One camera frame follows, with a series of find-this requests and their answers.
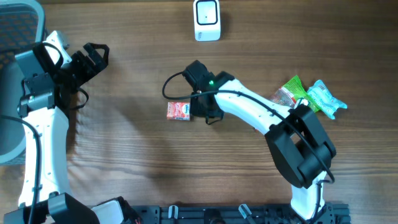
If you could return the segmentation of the red tissue pack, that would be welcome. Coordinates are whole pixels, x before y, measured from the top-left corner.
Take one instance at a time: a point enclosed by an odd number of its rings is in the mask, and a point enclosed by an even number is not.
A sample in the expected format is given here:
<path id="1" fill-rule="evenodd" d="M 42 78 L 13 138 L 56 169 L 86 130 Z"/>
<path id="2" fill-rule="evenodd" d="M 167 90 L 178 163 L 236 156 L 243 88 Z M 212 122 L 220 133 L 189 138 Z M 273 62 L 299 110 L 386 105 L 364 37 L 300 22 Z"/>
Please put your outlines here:
<path id="1" fill-rule="evenodd" d="M 190 103 L 168 102 L 167 119 L 172 120 L 190 120 Z"/>

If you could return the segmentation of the green snack bag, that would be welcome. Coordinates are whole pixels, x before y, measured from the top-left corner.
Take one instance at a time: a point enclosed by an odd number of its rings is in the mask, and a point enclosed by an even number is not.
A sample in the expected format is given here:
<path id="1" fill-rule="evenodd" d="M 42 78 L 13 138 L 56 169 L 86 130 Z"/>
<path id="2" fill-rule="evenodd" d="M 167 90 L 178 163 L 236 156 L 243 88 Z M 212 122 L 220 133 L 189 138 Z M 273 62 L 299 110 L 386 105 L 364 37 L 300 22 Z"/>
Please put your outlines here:
<path id="1" fill-rule="evenodd" d="M 315 113 L 320 110 L 314 99 L 304 90 L 301 79 L 297 75 L 282 85 L 269 99 L 291 108 L 303 104 L 309 106 Z"/>

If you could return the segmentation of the mint green wipes pack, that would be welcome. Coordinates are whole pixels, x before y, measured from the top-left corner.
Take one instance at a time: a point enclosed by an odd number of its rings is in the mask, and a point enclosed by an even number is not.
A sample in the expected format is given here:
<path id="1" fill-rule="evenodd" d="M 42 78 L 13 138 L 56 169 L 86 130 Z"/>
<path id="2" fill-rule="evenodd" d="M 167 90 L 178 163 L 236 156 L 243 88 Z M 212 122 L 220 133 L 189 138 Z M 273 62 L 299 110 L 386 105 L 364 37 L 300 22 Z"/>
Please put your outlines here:
<path id="1" fill-rule="evenodd" d="M 335 119 L 334 113 L 339 108 L 348 108 L 346 103 L 340 101 L 331 94 L 322 80 L 317 80 L 313 86 L 308 89 L 307 94 L 330 119 Z"/>

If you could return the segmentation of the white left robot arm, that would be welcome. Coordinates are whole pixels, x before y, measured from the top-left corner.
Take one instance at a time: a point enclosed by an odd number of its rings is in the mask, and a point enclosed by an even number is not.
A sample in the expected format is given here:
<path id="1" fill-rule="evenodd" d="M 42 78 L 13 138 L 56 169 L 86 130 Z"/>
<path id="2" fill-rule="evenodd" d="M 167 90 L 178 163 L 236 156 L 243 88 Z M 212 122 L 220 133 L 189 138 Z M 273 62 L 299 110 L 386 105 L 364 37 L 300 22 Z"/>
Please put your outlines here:
<path id="1" fill-rule="evenodd" d="M 2 118 L 21 123 L 25 132 L 25 177 L 17 210 L 5 223 L 126 223 L 136 221 L 134 210 L 116 197 L 90 208 L 70 192 L 66 138 L 70 97 L 108 66 L 109 47 L 87 43 L 68 55 L 61 44 L 37 42 L 16 54 L 24 88 L 18 116 Z"/>

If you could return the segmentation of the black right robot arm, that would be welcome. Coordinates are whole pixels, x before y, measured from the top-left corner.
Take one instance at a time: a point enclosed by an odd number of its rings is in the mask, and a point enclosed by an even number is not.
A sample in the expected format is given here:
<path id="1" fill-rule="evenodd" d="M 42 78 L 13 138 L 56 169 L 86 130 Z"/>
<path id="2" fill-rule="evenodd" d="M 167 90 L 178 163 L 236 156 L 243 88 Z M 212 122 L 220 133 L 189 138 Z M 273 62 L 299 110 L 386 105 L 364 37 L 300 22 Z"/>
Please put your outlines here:
<path id="1" fill-rule="evenodd" d="M 264 135 L 277 170 L 292 186 L 290 206 L 314 223 L 325 204 L 323 184 L 334 181 L 325 177 L 336 149 L 312 109 L 274 103 L 229 73 L 212 74 L 197 60 L 182 76 L 193 88 L 192 114 L 210 119 L 229 113 Z"/>

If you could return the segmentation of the white barcode scanner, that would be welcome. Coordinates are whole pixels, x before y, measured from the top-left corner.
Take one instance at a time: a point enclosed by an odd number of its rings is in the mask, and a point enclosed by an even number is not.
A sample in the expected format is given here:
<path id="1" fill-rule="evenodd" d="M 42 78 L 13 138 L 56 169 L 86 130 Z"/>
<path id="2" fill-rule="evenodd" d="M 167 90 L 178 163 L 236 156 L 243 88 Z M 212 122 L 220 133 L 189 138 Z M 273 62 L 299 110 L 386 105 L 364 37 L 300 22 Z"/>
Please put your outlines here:
<path id="1" fill-rule="evenodd" d="M 221 14 L 219 0 L 194 0 L 193 20 L 195 40 L 217 41 L 221 37 Z"/>

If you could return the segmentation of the dark grey plastic basket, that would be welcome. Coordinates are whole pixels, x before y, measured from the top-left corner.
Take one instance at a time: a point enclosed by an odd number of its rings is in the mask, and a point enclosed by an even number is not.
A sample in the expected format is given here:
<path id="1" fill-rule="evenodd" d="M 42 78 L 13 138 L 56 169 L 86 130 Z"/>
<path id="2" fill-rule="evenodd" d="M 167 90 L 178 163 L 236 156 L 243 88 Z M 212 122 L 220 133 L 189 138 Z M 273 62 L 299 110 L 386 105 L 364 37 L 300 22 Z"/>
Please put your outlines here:
<path id="1" fill-rule="evenodd" d="M 18 117 L 24 75 L 15 54 L 45 38 L 45 13 L 33 0 L 1 1 L 1 114 Z M 1 165 L 25 163 L 25 133 L 17 121 L 1 119 Z"/>

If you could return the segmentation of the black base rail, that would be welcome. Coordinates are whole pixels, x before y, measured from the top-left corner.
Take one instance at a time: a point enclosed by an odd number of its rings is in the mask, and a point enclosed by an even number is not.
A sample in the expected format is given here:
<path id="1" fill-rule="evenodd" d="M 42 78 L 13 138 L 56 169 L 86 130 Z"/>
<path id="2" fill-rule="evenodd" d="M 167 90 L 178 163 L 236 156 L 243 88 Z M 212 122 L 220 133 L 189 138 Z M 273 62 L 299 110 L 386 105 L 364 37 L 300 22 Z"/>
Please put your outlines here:
<path id="1" fill-rule="evenodd" d="M 305 220 L 300 217 L 289 204 L 265 204 L 262 206 L 242 204 L 238 207 L 134 206 L 133 209 L 141 217 L 139 223 L 351 223 L 349 206 L 338 203 L 326 203 L 314 220 Z"/>

